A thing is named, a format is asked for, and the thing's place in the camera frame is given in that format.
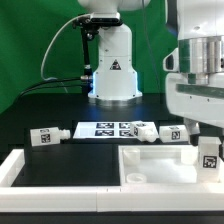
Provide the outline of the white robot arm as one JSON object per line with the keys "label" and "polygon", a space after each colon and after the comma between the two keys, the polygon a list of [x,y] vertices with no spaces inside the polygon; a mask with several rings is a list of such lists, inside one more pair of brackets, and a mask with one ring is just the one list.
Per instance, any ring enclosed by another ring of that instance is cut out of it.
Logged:
{"label": "white robot arm", "polygon": [[[132,32],[120,13],[151,0],[78,0],[99,32],[99,64],[89,98],[102,103],[139,98],[132,67]],[[177,32],[178,47],[163,60],[166,102],[184,119],[191,139],[198,123],[224,131],[224,0],[165,0],[166,24]]]}

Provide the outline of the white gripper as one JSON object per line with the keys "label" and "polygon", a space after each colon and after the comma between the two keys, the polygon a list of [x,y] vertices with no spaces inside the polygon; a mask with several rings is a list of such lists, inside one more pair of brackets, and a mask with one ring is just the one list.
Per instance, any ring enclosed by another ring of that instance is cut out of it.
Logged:
{"label": "white gripper", "polygon": [[171,114],[184,117],[189,143],[198,145],[198,122],[224,128],[224,73],[212,74],[208,85],[190,85],[186,75],[169,73],[165,83]]}

